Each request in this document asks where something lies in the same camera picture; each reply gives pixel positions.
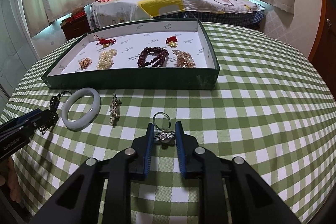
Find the green box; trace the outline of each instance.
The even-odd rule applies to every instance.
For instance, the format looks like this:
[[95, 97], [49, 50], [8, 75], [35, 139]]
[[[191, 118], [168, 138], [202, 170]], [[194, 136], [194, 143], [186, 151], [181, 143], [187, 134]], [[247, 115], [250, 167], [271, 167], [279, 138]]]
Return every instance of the green box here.
[[[96, 45], [99, 38], [116, 39], [107, 48]], [[165, 39], [176, 35], [177, 50], [190, 52], [196, 68], [179, 68], [173, 62], [173, 48]], [[162, 68], [138, 68], [138, 55], [145, 47], [165, 47], [169, 59]], [[108, 70], [97, 70], [102, 50], [115, 48], [118, 54]], [[92, 58], [87, 70], [79, 69], [80, 58]], [[209, 37], [197, 19], [157, 19], [116, 24], [89, 32], [75, 41], [44, 73], [50, 89], [174, 89], [213, 90], [219, 64]]]

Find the door handle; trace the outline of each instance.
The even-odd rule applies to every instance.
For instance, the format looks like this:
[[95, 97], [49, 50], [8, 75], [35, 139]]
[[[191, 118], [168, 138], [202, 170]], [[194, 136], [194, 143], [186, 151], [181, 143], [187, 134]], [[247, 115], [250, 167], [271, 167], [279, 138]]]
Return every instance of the door handle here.
[[330, 20], [330, 19], [327, 19], [327, 24], [328, 24], [328, 30], [329, 30], [330, 27], [331, 27], [331, 25], [333, 25], [333, 24], [331, 23], [331, 20]]

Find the human hand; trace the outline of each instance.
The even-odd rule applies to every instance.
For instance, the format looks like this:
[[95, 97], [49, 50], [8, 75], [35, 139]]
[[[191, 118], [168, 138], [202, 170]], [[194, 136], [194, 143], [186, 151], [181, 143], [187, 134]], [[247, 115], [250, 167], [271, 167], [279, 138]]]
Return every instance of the human hand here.
[[21, 202], [21, 188], [19, 185], [19, 181], [16, 175], [16, 171], [14, 169], [14, 161], [12, 157], [4, 160], [1, 165], [8, 167], [8, 175], [4, 177], [0, 175], [0, 186], [4, 185], [5, 183], [10, 189], [9, 196], [11, 200], [20, 203]]

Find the nightstand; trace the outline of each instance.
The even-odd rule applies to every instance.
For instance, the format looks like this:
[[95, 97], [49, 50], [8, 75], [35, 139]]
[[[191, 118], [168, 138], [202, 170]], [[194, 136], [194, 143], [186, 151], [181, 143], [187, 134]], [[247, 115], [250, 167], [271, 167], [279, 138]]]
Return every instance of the nightstand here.
[[91, 31], [86, 15], [73, 19], [61, 28], [67, 40], [80, 37], [81, 35]]

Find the blue checkered bed skirt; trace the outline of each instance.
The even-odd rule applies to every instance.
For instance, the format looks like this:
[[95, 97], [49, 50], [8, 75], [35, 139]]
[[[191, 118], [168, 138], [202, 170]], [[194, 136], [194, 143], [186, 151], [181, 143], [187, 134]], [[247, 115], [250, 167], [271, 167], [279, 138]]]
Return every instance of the blue checkered bed skirt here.
[[254, 11], [248, 14], [213, 14], [208, 12], [185, 11], [157, 16], [154, 18], [198, 18], [203, 22], [222, 23], [251, 29], [258, 29], [260, 21], [264, 18], [264, 14], [263, 11]]

